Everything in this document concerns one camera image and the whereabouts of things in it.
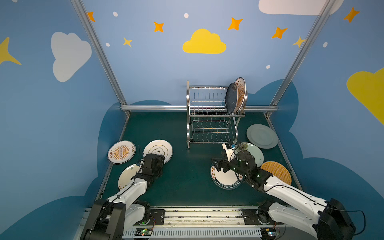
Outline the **stainless steel dish rack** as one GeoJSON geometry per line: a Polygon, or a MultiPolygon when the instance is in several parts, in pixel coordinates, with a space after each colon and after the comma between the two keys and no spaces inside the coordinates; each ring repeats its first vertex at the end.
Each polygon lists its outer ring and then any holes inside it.
{"type": "MultiPolygon", "coordinates": [[[[228,87],[191,86],[187,83],[187,109],[190,106],[225,106],[228,87]]],[[[236,144],[239,137],[238,125],[245,116],[244,108],[232,115],[220,110],[187,110],[187,146],[191,144],[227,143],[236,144]]]]}

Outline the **black round plate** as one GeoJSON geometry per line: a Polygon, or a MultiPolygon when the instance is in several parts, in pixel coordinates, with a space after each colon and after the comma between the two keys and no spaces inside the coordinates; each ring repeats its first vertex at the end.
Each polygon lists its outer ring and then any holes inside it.
{"type": "Polygon", "coordinates": [[[238,91],[235,83],[231,83],[227,88],[225,97],[225,106],[228,115],[232,115],[235,112],[238,101],[238,91]]]}

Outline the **pale green sunflower plate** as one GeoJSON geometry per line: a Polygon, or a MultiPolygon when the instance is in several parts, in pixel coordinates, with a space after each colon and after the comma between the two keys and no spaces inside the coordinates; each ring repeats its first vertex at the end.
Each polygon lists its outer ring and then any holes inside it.
{"type": "Polygon", "coordinates": [[[264,163],[264,154],[262,151],[255,145],[251,143],[239,143],[235,149],[235,154],[239,152],[248,151],[254,158],[257,167],[261,167],[264,163]]]}

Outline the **white plate green lettered rim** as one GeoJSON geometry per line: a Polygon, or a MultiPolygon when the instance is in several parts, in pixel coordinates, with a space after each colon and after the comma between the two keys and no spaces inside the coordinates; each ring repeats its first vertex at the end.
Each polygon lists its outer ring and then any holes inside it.
{"type": "Polygon", "coordinates": [[[211,178],[213,182],[221,189],[224,190],[234,190],[238,188],[242,181],[243,176],[235,173],[232,170],[223,172],[223,168],[218,171],[214,165],[211,166],[211,178]]]}

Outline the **white plate floral sprigs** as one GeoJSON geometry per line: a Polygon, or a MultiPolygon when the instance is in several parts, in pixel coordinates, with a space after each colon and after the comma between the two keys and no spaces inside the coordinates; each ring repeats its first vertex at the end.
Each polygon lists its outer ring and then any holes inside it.
{"type": "Polygon", "coordinates": [[[131,178],[139,172],[140,168],[141,167],[139,165],[133,164],[123,170],[118,180],[118,188],[120,191],[131,183],[131,178]]]}

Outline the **plain grey-green plate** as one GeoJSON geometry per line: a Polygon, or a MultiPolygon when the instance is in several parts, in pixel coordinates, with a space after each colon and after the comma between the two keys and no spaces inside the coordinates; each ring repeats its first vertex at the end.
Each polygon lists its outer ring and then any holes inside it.
{"type": "Polygon", "coordinates": [[[261,124],[254,124],[248,127],[247,138],[253,145],[262,149],[272,149],[279,141],[274,130],[261,124]]]}

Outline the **white plate orange sunburst edge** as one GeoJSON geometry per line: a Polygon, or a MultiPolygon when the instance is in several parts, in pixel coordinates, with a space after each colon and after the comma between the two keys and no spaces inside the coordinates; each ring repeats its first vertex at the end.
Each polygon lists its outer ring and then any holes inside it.
{"type": "Polygon", "coordinates": [[[131,160],[136,153],[136,146],[131,141],[120,141],[108,151],[108,160],[115,165],[121,165],[131,160]]]}

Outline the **left green circuit board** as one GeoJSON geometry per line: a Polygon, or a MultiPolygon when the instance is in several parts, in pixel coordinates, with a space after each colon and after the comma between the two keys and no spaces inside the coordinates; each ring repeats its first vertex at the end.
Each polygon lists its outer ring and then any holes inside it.
{"type": "Polygon", "coordinates": [[[135,237],[151,237],[153,230],[151,229],[135,229],[135,237]]]}

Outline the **green circuit board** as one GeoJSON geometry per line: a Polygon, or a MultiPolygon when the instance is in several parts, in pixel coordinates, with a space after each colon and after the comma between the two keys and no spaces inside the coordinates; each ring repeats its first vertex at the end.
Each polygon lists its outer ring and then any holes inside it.
{"type": "Polygon", "coordinates": [[[277,238],[277,232],[275,229],[261,228],[262,240],[275,240],[277,238]]]}
{"type": "Polygon", "coordinates": [[[135,229],[135,237],[151,237],[153,230],[151,229],[135,229]]]}

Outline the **right green circuit board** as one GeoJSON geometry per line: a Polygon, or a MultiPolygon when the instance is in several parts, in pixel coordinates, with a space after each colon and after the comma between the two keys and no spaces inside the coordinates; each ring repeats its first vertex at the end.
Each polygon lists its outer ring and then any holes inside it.
{"type": "Polygon", "coordinates": [[[275,229],[261,228],[262,240],[275,240],[277,238],[277,232],[275,229]]]}

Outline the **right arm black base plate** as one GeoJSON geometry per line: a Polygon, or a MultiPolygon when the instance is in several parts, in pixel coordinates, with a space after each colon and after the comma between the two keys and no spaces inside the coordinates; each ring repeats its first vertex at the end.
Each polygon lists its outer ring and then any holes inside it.
{"type": "Polygon", "coordinates": [[[264,209],[242,209],[241,215],[246,225],[275,225],[283,224],[272,220],[267,210],[264,209]]]}

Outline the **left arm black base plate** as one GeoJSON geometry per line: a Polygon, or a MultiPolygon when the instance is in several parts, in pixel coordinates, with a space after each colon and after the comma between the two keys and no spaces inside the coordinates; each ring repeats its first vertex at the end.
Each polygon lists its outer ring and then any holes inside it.
{"type": "Polygon", "coordinates": [[[145,213],[143,219],[135,223],[135,226],[162,226],[165,221],[165,210],[151,210],[145,213]]]}

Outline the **aluminium frame left post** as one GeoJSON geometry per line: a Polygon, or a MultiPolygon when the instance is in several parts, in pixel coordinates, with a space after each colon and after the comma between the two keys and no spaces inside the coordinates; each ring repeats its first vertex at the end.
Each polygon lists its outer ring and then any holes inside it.
{"type": "Polygon", "coordinates": [[[93,27],[92,21],[90,20],[88,13],[86,12],[86,8],[83,4],[83,1],[80,0],[71,0],[71,3],[92,43],[92,46],[94,47],[94,50],[102,64],[102,67],[111,83],[111,86],[120,102],[121,105],[126,105],[126,99],[124,97],[124,94],[122,92],[122,89],[118,83],[118,80],[112,70],[112,67],[107,59],[107,56],[105,54],[105,51],[103,50],[103,47],[99,41],[99,38],[97,36],[97,33],[93,27]]]}

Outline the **aluminium frame post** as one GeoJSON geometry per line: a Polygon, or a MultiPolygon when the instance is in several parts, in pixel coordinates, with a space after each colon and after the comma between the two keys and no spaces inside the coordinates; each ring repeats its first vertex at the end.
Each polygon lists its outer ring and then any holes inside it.
{"type": "Polygon", "coordinates": [[[312,45],[314,44],[315,40],[317,39],[319,33],[323,29],[325,23],[327,22],[328,18],[331,15],[331,10],[333,6],[336,4],[336,0],[327,0],[321,9],[318,17],[316,18],[312,28],[310,29],[307,38],[304,42],[304,44],[299,49],[299,52],[297,56],[295,57],[295,60],[293,64],[291,65],[287,75],[283,79],[280,87],[278,88],[275,96],[273,97],[270,106],[273,108],[277,108],[280,100],[282,99],[284,93],[288,89],[288,86],[292,82],[294,76],[296,75],[297,71],[299,70],[300,66],[302,65],[305,57],[307,56],[308,52],[310,51],[312,45]]]}
{"type": "Polygon", "coordinates": [[[97,33],[93,27],[92,21],[90,20],[88,13],[86,12],[86,8],[83,4],[83,1],[80,0],[71,0],[71,3],[92,43],[92,46],[94,47],[94,50],[102,64],[102,67],[111,83],[111,86],[120,102],[121,105],[126,105],[126,99],[124,97],[124,94],[122,92],[122,89],[118,83],[118,80],[112,70],[112,67],[107,59],[107,56],[105,54],[105,51],[103,50],[103,47],[99,41],[99,38],[97,36],[97,33]]]}

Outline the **aluminium frame right post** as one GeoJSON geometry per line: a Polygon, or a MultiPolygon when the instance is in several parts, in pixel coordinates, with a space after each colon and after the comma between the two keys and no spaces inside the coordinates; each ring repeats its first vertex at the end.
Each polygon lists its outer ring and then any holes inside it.
{"type": "Polygon", "coordinates": [[[284,93],[288,89],[288,86],[292,82],[294,76],[296,75],[297,71],[299,70],[300,66],[302,65],[305,57],[307,56],[308,52],[310,51],[312,45],[314,44],[315,40],[317,39],[319,33],[323,29],[325,23],[327,22],[328,18],[331,15],[331,10],[333,6],[336,4],[336,0],[327,0],[321,9],[318,17],[316,18],[312,28],[310,29],[307,38],[304,42],[304,44],[299,49],[299,52],[297,56],[295,57],[295,60],[293,64],[291,65],[287,75],[283,79],[280,87],[278,88],[275,96],[273,97],[270,106],[273,108],[277,108],[280,100],[282,99],[284,93]]]}

